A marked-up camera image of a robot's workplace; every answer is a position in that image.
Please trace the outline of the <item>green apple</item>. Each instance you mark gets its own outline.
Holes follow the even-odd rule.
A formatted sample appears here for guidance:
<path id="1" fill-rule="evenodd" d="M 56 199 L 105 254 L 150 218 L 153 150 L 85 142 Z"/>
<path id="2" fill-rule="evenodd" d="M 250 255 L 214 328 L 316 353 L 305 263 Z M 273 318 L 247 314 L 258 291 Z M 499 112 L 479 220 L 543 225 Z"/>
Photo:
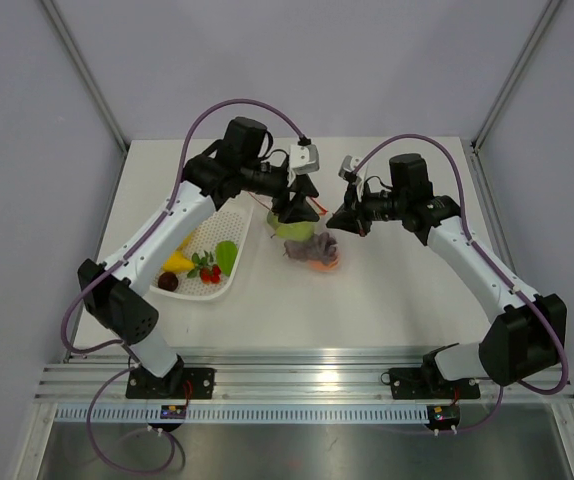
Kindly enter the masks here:
<path id="1" fill-rule="evenodd" d="M 282 239 L 304 242 L 315 233 L 315 224 L 311 222 L 298 222 L 283 224 L 275 230 L 275 234 Z"/>

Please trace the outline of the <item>clear zip top bag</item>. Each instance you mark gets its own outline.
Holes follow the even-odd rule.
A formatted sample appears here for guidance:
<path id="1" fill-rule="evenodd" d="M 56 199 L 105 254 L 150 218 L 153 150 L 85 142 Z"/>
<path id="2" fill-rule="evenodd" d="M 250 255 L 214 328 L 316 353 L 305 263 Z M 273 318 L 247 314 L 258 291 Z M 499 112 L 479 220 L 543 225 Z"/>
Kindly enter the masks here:
<path id="1" fill-rule="evenodd" d="M 281 223 L 271 211 L 268 197 L 252 193 L 248 196 L 261 207 L 264 231 L 279 252 L 284 263 L 290 262 L 309 269 L 329 273 L 340 266 L 340 247 L 336 237 L 327 229 L 328 210 L 316 199 L 308 197 L 306 203 L 318 215 L 316 222 Z"/>

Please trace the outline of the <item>purple grape bunch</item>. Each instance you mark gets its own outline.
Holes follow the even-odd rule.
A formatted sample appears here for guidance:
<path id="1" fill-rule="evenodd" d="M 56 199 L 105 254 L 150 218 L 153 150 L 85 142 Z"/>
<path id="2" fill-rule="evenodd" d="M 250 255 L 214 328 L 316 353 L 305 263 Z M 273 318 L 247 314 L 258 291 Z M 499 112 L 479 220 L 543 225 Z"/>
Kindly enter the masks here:
<path id="1" fill-rule="evenodd" d="M 328 232 L 313 234 L 305 241 L 286 240 L 284 242 L 286 255 L 297 261 L 318 261 L 330 265 L 338 258 L 338 242 Z"/>

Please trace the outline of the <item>orange fruit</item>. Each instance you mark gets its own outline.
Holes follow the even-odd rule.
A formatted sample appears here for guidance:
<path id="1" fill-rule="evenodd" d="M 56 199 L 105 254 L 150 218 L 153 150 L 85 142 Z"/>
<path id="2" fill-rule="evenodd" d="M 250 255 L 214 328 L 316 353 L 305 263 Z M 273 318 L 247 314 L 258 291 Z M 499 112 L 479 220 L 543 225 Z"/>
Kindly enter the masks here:
<path id="1" fill-rule="evenodd" d="M 322 262 L 320 260 L 310 260 L 308 262 L 308 265 L 310 268 L 312 268 L 315 271 L 323 272 L 323 273 L 329 273 L 329 272 L 333 272 L 339 268 L 340 258 L 336 258 L 328 264 L 325 264 L 324 262 Z"/>

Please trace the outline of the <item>orange green mango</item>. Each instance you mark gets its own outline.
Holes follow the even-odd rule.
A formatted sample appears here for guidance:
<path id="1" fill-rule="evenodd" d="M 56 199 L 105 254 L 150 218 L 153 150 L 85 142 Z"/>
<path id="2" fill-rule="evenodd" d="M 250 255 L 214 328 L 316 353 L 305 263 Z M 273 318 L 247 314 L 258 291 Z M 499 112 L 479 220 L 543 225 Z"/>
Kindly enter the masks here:
<path id="1" fill-rule="evenodd" d="M 268 226 L 273 230 L 276 230 L 281 226 L 281 223 L 278 221 L 278 216 L 271 211 L 267 212 L 266 221 Z"/>

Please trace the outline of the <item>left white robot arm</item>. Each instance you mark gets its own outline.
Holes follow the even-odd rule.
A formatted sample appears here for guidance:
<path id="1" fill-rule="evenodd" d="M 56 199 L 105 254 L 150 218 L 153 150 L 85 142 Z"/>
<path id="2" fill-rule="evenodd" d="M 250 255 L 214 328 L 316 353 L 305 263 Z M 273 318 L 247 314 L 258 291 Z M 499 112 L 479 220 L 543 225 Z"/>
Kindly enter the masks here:
<path id="1" fill-rule="evenodd" d="M 78 269 L 85 310 L 118 338 L 162 398 L 181 390 L 184 362 L 165 341 L 159 313 L 144 295 L 181 241 L 242 192 L 270 197 L 283 223 L 319 218 L 308 203 L 318 194 L 309 177 L 319 168 L 317 147 L 302 137 L 273 166 L 261 155 L 268 136 L 256 120 L 231 120 L 223 138 L 184 161 L 167 201 L 121 249 Z"/>

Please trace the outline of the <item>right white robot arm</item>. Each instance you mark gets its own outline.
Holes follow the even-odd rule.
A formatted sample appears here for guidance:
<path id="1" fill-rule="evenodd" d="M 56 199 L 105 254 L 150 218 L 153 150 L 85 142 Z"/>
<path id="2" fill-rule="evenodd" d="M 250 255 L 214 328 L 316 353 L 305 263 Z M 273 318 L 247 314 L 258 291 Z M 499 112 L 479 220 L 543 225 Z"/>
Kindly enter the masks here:
<path id="1" fill-rule="evenodd" d="M 379 192 L 369 189 L 357 165 L 351 156 L 343 159 L 339 176 L 347 189 L 328 228 L 365 236 L 375 221 L 400 222 L 451 267 L 490 322 L 481 341 L 424 356 L 420 380 L 427 393 L 443 396 L 465 378 L 508 386 L 560 363 L 567 315 L 562 299 L 540 295 L 465 231 L 460 206 L 434 194 L 421 155 L 391 158 L 392 185 Z"/>

